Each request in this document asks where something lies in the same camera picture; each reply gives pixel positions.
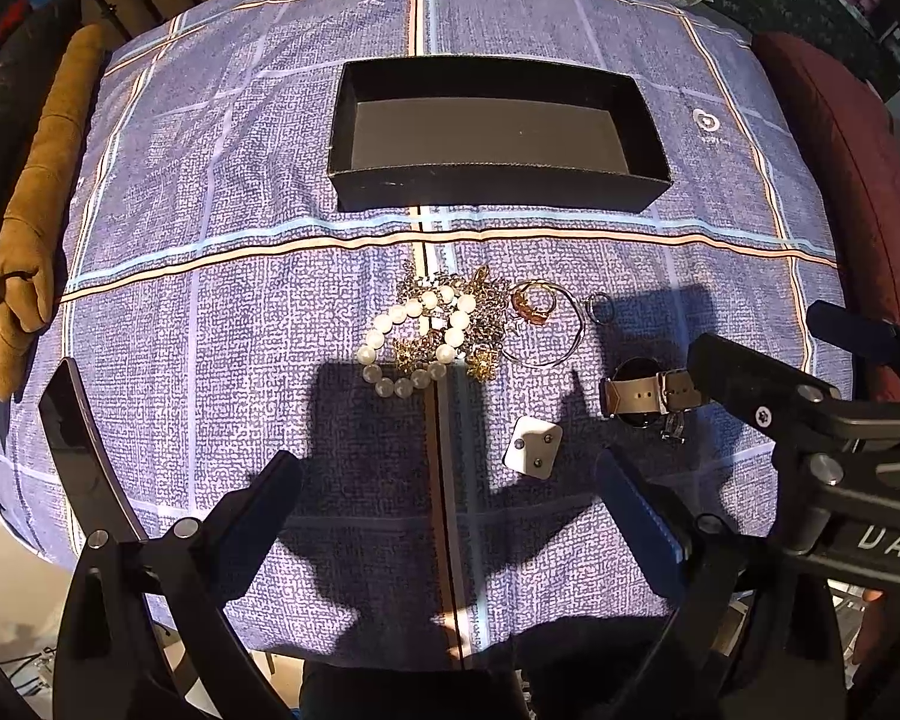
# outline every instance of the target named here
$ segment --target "red cushion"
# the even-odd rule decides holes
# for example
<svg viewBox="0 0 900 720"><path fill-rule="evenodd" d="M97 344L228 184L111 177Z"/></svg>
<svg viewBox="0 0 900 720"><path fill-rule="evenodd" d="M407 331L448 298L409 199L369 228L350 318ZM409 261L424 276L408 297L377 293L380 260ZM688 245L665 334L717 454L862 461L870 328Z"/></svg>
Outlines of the red cushion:
<svg viewBox="0 0 900 720"><path fill-rule="evenodd" d="M823 194L847 307L900 324L900 153L890 115L866 84L799 38L770 32L752 47ZM900 380L870 367L866 391L900 400Z"/></svg>

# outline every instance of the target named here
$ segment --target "bed sheet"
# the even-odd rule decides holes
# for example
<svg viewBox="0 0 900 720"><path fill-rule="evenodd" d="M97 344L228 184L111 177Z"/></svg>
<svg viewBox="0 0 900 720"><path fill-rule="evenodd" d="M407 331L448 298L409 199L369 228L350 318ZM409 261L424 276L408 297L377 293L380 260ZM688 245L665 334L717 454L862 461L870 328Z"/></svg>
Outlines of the bed sheet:
<svg viewBox="0 0 900 720"><path fill-rule="evenodd" d="M343 64L425 53L629 74L672 189L641 215L465 197L338 213L326 158ZM842 294L773 91L734 33L655 0L204 2L113 56L63 250L58 313L0 407L5 519L76 562L82 535L37 415L66 355L152 535L288 449L302 498L226 611L247 646L335 664L526 665L664 613L594 496L605 445L693 509L766 531L775 474L756 432L716 406L692 413L682 446L600 418L598 381L627 357L680 365L710 331L850 391L850 359L804 322ZM553 370L505 365L479 386L454 367L425 396L379 399L353 352L407 262L601 290L615 319ZM559 354L573 330L561 313L514 349ZM547 482L502 465L522 415L563 427Z"/></svg>

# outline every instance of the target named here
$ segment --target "screw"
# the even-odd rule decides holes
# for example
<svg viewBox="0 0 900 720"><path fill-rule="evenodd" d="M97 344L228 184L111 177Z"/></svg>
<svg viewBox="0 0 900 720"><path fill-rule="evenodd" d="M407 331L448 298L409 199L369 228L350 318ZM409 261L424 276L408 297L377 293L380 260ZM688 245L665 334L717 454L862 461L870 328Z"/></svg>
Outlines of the screw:
<svg viewBox="0 0 900 720"><path fill-rule="evenodd" d="M835 487L844 480L844 467L829 455L823 453L810 455L807 466L817 481L823 482L828 487Z"/></svg>
<svg viewBox="0 0 900 720"><path fill-rule="evenodd" d="M823 393L816 386L809 384L797 385L797 392L800 397L804 397L811 403L820 403L823 400Z"/></svg>
<svg viewBox="0 0 900 720"><path fill-rule="evenodd" d="M701 514L697 517L697 530L709 536L719 536L727 529L724 521L716 514Z"/></svg>
<svg viewBox="0 0 900 720"><path fill-rule="evenodd" d="M90 549L100 549L103 544L110 540L110 533L107 531L93 531L87 536L87 546Z"/></svg>
<svg viewBox="0 0 900 720"><path fill-rule="evenodd" d="M173 524L173 535L177 538L189 538L200 529L199 519L184 517Z"/></svg>
<svg viewBox="0 0 900 720"><path fill-rule="evenodd" d="M754 418L760 427L770 427L770 423L773 422L773 413L766 406L760 406L757 408Z"/></svg>

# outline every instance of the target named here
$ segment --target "open black box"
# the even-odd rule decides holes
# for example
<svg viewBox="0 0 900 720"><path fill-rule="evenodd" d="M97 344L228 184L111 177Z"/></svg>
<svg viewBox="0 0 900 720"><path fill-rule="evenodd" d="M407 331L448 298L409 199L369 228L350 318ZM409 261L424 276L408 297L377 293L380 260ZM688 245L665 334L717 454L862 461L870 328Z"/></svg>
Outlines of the open black box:
<svg viewBox="0 0 900 720"><path fill-rule="evenodd" d="M344 65L327 175L343 212L492 204L637 214L673 183L629 76L489 56Z"/></svg>

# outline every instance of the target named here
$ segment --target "green carpet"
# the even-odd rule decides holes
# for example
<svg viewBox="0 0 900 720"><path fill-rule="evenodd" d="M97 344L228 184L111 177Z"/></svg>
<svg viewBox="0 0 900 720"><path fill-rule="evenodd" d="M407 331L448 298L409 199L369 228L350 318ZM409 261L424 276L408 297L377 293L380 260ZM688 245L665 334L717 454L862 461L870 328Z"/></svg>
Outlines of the green carpet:
<svg viewBox="0 0 900 720"><path fill-rule="evenodd" d="M900 88L893 57L837 0L713 0L711 6L750 32L802 37L874 84L884 100Z"/></svg>

